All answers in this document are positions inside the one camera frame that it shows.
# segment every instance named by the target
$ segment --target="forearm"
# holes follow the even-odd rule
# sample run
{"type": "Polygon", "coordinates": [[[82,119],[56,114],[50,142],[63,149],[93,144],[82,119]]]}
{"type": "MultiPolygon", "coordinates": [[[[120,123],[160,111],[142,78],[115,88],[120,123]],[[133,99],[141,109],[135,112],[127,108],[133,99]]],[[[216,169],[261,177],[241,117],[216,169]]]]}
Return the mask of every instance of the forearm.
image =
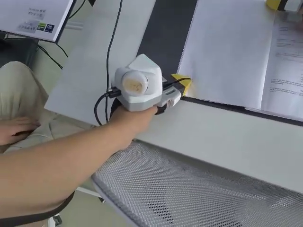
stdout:
{"type": "Polygon", "coordinates": [[[109,124],[0,156],[0,218],[59,205],[131,141],[134,135],[121,127],[109,124]]]}

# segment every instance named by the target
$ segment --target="gray mesh fabric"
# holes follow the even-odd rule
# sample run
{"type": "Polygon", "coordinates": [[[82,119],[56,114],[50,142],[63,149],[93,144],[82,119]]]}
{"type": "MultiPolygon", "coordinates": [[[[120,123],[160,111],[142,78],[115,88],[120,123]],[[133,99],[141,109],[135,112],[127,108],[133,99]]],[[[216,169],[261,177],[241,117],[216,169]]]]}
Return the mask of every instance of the gray mesh fabric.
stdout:
{"type": "Polygon", "coordinates": [[[141,142],[92,178],[139,226],[303,226],[301,194],[141,142]]]}

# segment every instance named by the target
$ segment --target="power cord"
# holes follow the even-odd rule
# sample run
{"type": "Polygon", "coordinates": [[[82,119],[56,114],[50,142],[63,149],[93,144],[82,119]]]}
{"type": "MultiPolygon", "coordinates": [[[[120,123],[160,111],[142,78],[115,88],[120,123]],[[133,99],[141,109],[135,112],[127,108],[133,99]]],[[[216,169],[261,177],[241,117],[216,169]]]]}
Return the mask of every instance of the power cord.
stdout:
{"type": "Polygon", "coordinates": [[[63,51],[63,53],[65,54],[65,56],[68,57],[66,51],[59,44],[56,44],[56,45],[63,51]]]}
{"type": "Polygon", "coordinates": [[[122,10],[122,4],[123,4],[123,0],[120,0],[120,6],[119,6],[118,15],[117,15],[117,18],[116,18],[114,31],[113,31],[112,37],[110,39],[108,50],[107,50],[107,58],[106,58],[107,87],[106,87],[106,93],[103,94],[97,100],[97,102],[95,104],[95,107],[94,107],[95,118],[96,118],[96,121],[98,122],[99,125],[102,125],[102,123],[100,122],[100,119],[98,117],[97,110],[98,110],[98,106],[99,106],[100,102],[102,101],[102,99],[105,98],[105,119],[106,119],[106,123],[108,123],[108,111],[107,111],[107,109],[108,109],[108,97],[114,98],[114,97],[117,97],[117,96],[121,95],[121,91],[118,90],[116,87],[113,87],[111,90],[109,89],[109,54],[110,54],[110,50],[111,50],[111,47],[112,47],[112,44],[113,44],[113,41],[114,41],[114,37],[115,37],[115,34],[116,34],[116,30],[117,30],[121,10],[122,10]]]}
{"type": "Polygon", "coordinates": [[[85,2],[86,2],[86,0],[84,0],[82,2],[82,4],[80,5],[80,7],[68,19],[71,19],[72,17],[74,17],[80,11],[80,9],[82,9],[82,7],[84,6],[85,2]]]}
{"type": "Polygon", "coordinates": [[[42,46],[40,46],[39,44],[37,44],[37,47],[44,52],[60,69],[63,69],[63,66],[61,64],[59,64],[48,52],[45,48],[43,48],[42,46]]]}
{"type": "Polygon", "coordinates": [[[174,84],[177,84],[181,81],[184,81],[184,80],[190,80],[191,78],[181,78],[181,79],[177,79],[176,81],[173,81],[173,82],[168,82],[168,81],[165,81],[162,83],[162,86],[163,86],[163,91],[171,88],[172,86],[174,86],[174,84]]]}

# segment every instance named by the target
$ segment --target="person's leg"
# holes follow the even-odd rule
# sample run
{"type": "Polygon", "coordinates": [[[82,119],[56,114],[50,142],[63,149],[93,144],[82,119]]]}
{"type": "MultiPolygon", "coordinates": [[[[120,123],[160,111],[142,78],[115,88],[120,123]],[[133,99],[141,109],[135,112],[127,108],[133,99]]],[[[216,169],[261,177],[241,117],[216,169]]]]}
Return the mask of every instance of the person's leg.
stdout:
{"type": "MultiPolygon", "coordinates": [[[[24,64],[14,61],[0,68],[0,121],[17,117],[39,119],[47,93],[24,64]]],[[[7,146],[0,146],[0,153],[7,146]]]]}
{"type": "Polygon", "coordinates": [[[10,62],[0,69],[0,95],[0,120],[26,116],[39,119],[41,123],[25,140],[11,145],[9,149],[5,147],[6,152],[28,148],[92,127],[45,110],[47,93],[32,71],[20,62],[10,62]]]}

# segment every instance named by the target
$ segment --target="yellow object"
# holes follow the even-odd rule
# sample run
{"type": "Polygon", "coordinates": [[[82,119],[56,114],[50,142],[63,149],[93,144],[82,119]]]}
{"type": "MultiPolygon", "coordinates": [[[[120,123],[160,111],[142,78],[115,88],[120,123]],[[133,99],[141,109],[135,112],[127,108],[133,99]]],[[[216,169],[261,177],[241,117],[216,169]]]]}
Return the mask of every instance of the yellow object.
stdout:
{"type": "MultiPolygon", "coordinates": [[[[181,75],[181,74],[172,74],[172,76],[173,76],[175,79],[177,79],[177,80],[178,80],[178,79],[182,79],[182,78],[188,78],[188,77],[183,76],[183,75],[181,75]]],[[[182,85],[185,87],[182,96],[184,96],[184,95],[186,94],[186,92],[187,92],[187,90],[189,89],[189,86],[191,85],[191,83],[192,83],[192,80],[191,80],[191,79],[186,79],[186,80],[180,81],[180,84],[182,84],[182,85]]]]}
{"type": "Polygon", "coordinates": [[[270,7],[271,9],[274,10],[278,10],[278,7],[281,3],[281,0],[267,0],[266,4],[268,5],[268,7],[270,7]]]}

